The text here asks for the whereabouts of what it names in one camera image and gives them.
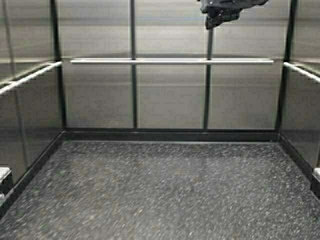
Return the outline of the robot base left corner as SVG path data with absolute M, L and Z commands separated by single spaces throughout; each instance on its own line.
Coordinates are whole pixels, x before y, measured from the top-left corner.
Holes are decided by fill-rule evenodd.
M 7 166 L 0 166 L 0 200 L 4 201 L 13 188 L 12 170 Z

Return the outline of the robot base right corner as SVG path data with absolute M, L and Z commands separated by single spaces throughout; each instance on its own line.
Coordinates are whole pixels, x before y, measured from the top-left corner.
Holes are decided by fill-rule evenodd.
M 320 168 L 317 167 L 313 170 L 310 189 L 314 195 L 320 198 Z

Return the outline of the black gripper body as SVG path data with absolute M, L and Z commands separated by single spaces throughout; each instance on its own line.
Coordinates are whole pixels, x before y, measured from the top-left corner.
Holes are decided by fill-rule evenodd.
M 263 6 L 267 0 L 199 0 L 200 11 L 206 14 L 205 28 L 212 30 L 225 22 L 236 21 L 244 9 Z

